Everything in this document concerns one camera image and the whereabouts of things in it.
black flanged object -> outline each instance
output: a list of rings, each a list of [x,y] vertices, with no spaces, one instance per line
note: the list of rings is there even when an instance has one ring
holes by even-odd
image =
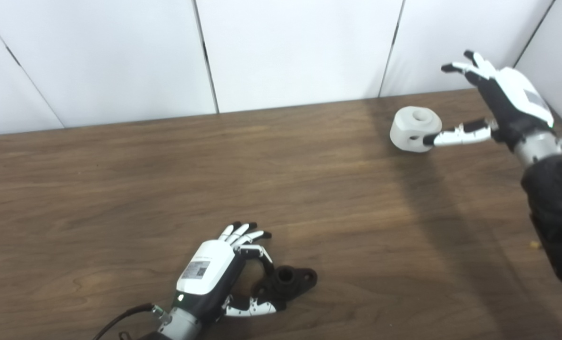
[[[253,285],[252,295],[269,301],[291,301],[317,285],[317,272],[310,268],[282,265]]]

hole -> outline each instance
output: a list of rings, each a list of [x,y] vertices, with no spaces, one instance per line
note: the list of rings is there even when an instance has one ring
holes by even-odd
[[[419,122],[425,122],[429,117],[423,110],[415,110],[413,111],[413,118]]]
[[[282,282],[290,282],[294,279],[294,272],[288,268],[283,268],[278,272],[278,277]]]

white finger segment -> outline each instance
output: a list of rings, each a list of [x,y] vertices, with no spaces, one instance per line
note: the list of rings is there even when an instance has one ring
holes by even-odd
[[[272,263],[272,258],[268,255],[266,249],[260,245],[246,245],[246,246],[239,246],[239,249],[248,249],[248,250],[257,250],[260,252],[260,258],[265,258],[268,263]]]
[[[240,226],[239,228],[237,228],[237,230],[235,230],[235,232],[233,232],[227,239],[227,243],[233,243],[234,241],[236,241],[239,237],[241,237],[242,234],[244,234],[247,230],[249,229],[249,224],[245,223],[244,225]]]
[[[259,303],[257,297],[249,298],[249,307],[246,310],[240,310],[231,306],[226,307],[227,316],[249,318],[250,316],[265,315],[276,313],[275,306],[270,302]]]
[[[263,230],[251,232],[249,234],[239,237],[237,241],[234,241],[231,246],[234,248],[236,246],[244,245],[245,243],[252,243],[254,239],[261,237],[262,235],[264,235]]]
[[[218,239],[220,239],[220,241],[225,241],[227,239],[227,237],[229,237],[231,235],[231,232],[233,232],[233,229],[235,229],[235,227],[232,224],[227,226],[226,228],[224,228],[224,231],[222,232],[222,235],[220,235],[220,237],[218,237]]]
[[[449,146],[461,144],[474,144],[484,142],[491,138],[492,130],[490,127],[484,127],[476,131],[466,133],[463,131],[463,125],[456,127],[455,131],[442,131],[434,138],[434,146]]]
[[[487,77],[492,77],[497,72],[495,67],[492,64],[490,64],[488,60],[482,58],[480,53],[474,52],[473,60],[476,63],[477,67],[480,69],[480,71],[484,73],[484,75],[486,75]]]
[[[482,69],[479,69],[478,67],[475,67],[474,65],[466,64],[464,62],[453,62],[453,63],[451,63],[451,65],[453,65],[453,67],[455,67],[457,69],[460,69],[461,73],[472,72],[472,73],[475,73],[476,75],[479,75],[480,77],[482,77],[484,79],[488,79],[491,76],[488,73],[486,73],[485,71],[483,71]]]

white wall panel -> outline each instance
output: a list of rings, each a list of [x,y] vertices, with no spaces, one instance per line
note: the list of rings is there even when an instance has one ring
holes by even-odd
[[[221,112],[376,97],[402,0],[197,0]]]
[[[406,0],[380,95],[471,87],[444,75],[443,64],[480,52],[495,67],[513,66],[551,0]]]
[[[562,0],[551,7],[516,68],[562,117]]]
[[[215,112],[190,0],[0,0],[0,35],[66,127]]]
[[[0,40],[0,134],[62,127]]]

wooden table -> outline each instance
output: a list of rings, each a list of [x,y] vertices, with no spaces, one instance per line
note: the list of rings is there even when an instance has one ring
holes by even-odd
[[[407,105],[445,127],[490,116],[454,91],[0,136],[0,340],[90,339],[128,307],[167,308],[199,244],[234,220],[319,282],[203,339],[562,339],[520,165],[491,142],[395,149]],[[261,275],[250,264],[238,291]],[[136,316],[105,338],[155,327]]]

